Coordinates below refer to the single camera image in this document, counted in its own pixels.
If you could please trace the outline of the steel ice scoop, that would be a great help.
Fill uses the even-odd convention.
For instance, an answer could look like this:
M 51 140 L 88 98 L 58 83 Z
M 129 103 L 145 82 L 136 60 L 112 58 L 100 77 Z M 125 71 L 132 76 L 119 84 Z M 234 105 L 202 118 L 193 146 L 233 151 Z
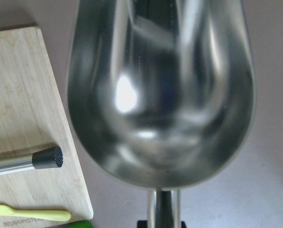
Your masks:
M 180 228 L 180 190 L 218 174 L 251 128 L 242 2 L 80 0 L 66 97 L 96 164 L 148 191 L 147 227 Z

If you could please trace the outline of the steel muddler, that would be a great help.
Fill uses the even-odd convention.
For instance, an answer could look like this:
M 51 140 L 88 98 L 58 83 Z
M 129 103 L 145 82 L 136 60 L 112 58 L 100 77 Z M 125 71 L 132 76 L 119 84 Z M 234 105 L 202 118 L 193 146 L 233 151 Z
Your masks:
M 60 168 L 63 152 L 59 146 L 42 151 L 0 159 L 0 176 L 22 171 Z

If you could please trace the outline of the bamboo cutting board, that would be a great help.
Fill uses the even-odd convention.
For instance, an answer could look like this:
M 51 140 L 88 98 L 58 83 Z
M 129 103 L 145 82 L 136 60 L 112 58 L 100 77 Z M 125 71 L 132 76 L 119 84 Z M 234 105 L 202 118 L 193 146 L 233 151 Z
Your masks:
M 83 172 L 40 28 L 0 31 L 0 158 L 60 146 L 61 168 L 0 175 L 0 204 L 93 218 Z

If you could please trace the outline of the green lime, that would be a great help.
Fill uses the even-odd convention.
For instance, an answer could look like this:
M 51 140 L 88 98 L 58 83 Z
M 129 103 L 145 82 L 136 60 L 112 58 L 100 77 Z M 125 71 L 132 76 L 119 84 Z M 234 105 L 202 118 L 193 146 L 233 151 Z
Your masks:
M 66 228 L 94 228 L 94 226 L 89 220 L 84 220 L 70 223 Z

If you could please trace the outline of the yellow plastic knife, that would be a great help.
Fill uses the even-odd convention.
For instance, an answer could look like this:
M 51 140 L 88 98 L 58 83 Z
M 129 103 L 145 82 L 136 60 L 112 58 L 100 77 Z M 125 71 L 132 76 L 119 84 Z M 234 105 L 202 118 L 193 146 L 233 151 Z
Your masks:
M 13 209 L 6 205 L 0 205 L 0 216 L 27 217 L 51 221 L 69 221 L 72 217 L 65 210 L 23 210 Z

